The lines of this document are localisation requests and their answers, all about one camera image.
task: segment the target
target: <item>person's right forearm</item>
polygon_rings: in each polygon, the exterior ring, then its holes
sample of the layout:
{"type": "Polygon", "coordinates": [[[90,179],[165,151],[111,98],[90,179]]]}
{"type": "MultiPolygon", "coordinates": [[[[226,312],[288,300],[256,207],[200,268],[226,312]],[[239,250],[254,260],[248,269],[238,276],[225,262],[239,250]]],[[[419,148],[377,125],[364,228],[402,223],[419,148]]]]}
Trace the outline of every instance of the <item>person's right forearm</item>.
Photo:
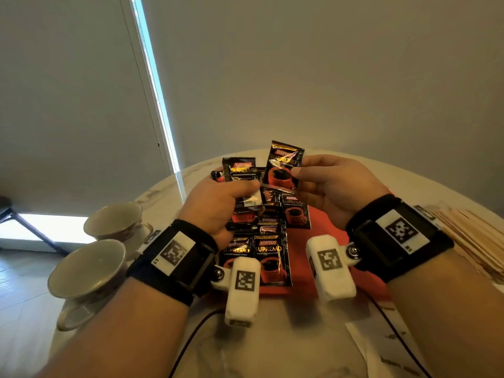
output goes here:
{"type": "Polygon", "coordinates": [[[453,249],[387,289],[437,378],[504,374],[504,295],[453,249]]]}

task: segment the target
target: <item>black chair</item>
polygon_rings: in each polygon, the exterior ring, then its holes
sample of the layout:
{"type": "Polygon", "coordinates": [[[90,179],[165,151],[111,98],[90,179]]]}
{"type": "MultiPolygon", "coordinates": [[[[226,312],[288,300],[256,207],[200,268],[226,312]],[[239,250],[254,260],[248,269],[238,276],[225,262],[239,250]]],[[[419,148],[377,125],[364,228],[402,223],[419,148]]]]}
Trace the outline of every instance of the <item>black chair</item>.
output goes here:
{"type": "Polygon", "coordinates": [[[50,238],[48,238],[43,233],[41,233],[38,229],[36,229],[34,226],[32,226],[29,222],[27,222],[25,219],[23,219],[16,211],[14,211],[12,209],[12,201],[9,198],[0,196],[0,224],[5,223],[6,221],[9,221],[12,219],[16,220],[16,222],[18,222],[23,227],[28,229],[31,233],[33,233],[35,236],[37,236],[40,240],[42,240],[44,243],[46,243],[48,246],[50,246],[56,252],[58,252],[60,254],[64,254],[65,256],[67,254],[69,254],[69,252],[67,252],[66,250],[61,248],[54,241],[52,241],[50,238]]]}

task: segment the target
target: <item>metal bolt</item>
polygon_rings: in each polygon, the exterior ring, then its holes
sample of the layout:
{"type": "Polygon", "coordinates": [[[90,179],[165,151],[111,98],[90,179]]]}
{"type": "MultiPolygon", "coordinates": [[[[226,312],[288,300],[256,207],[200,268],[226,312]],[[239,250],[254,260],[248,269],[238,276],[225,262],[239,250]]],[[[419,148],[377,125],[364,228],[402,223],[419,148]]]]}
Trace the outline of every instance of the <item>metal bolt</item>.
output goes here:
{"type": "Polygon", "coordinates": [[[219,282],[224,278],[224,271],[220,268],[215,267],[214,273],[212,275],[212,281],[219,282]]]}
{"type": "Polygon", "coordinates": [[[359,248],[357,248],[354,244],[350,244],[347,247],[346,254],[353,260],[357,260],[360,257],[359,248]]]}

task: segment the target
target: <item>floor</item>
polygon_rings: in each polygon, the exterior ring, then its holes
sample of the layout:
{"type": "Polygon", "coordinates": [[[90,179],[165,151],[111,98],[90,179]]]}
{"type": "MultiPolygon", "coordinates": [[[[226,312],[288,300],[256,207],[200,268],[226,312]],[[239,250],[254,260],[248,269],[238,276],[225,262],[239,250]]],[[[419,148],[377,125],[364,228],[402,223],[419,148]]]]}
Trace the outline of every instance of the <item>floor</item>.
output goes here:
{"type": "Polygon", "coordinates": [[[47,291],[61,255],[0,249],[0,377],[32,377],[47,362],[63,300],[47,291]]]}

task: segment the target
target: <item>white plastic device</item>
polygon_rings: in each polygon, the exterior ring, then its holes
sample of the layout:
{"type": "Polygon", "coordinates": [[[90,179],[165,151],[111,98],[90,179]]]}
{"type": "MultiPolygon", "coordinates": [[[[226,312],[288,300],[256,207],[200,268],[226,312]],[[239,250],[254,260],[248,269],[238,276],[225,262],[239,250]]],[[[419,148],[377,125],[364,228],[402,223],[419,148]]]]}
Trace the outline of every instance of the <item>white plastic device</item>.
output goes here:
{"type": "Polygon", "coordinates": [[[347,247],[348,244],[339,245],[331,235],[315,236],[306,242],[306,256],[312,268],[318,298],[322,301],[355,297],[357,294],[348,267],[360,259],[349,258],[347,247]]]}
{"type": "Polygon", "coordinates": [[[212,286],[229,292],[224,322],[230,326],[250,327],[259,308],[261,263],[253,258],[238,257],[231,269],[217,268],[224,276],[218,282],[212,281],[212,286]]]}

